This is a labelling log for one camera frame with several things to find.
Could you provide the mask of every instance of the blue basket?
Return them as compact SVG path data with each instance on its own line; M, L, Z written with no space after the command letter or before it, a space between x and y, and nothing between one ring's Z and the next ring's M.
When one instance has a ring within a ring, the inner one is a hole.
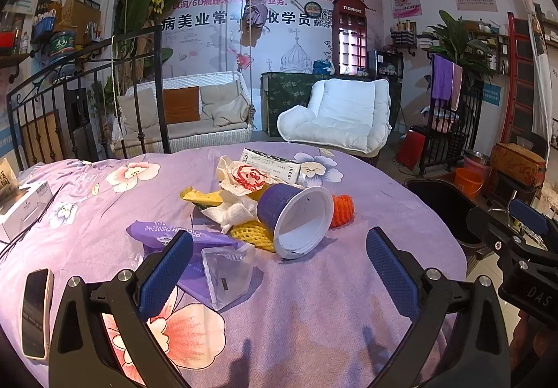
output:
M46 18L41 19L41 21L33 27L33 39L37 39L41 37L43 33L53 30L55 23L55 16L47 16Z

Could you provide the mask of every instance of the trash bin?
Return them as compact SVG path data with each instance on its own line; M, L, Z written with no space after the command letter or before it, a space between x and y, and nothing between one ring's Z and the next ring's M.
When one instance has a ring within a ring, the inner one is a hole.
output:
M453 184L438 179L409 179L405 186L440 216L459 242L467 257L467 275L480 260L492 254L492 250L467 229L467 213L475 204Z

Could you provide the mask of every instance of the yellow foam net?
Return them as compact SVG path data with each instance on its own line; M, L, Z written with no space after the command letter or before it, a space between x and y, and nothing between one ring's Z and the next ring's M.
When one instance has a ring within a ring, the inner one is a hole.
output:
M246 243L251 243L256 248L275 252L273 246L273 234L258 221L249 221L238 224L231 229L231 237Z

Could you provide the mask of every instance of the white wicker sofa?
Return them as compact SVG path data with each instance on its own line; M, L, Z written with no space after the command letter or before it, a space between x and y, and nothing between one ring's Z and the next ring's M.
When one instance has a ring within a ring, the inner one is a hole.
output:
M250 102L250 96L244 77L237 71L223 71L216 73L208 73L202 75L180 76L163 80L163 89L182 89L188 87L200 86L200 90L204 86L224 85L227 83L235 82L238 87L238 94L242 96L246 103L249 105L249 112L246 121L242 123L235 123L223 127L214 127L213 120L208 118L203 113L204 103L202 103L202 94L199 94L199 109L200 120L195 122L175 123L167 125L168 138L171 152L179 152L181 150L198 147L208 146L224 146L227 144L238 144L250 141L253 132L253 117L255 113L254 106ZM138 84L138 91L151 89L157 103L155 94L155 83L146 82ZM133 97L134 90L129 88L126 96ZM127 133L126 126L122 123L122 130L120 131L117 119L114 120L112 140L113 140L113 153L115 158L124 158L122 151L122 140L124 140L126 147L126 155L128 158L141 155L142 148L138 139L138 133ZM143 128L145 134L144 144L146 152L149 154L162 154L163 143L159 125Z

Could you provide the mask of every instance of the white curtain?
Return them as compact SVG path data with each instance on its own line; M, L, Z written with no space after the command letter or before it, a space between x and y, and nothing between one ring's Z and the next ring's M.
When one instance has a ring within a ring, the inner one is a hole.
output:
M541 28L535 15L533 0L523 0L529 19L529 34L535 64L535 101L533 105L532 131L545 138L549 145L552 137L552 83L550 77L549 58L546 45L542 38Z

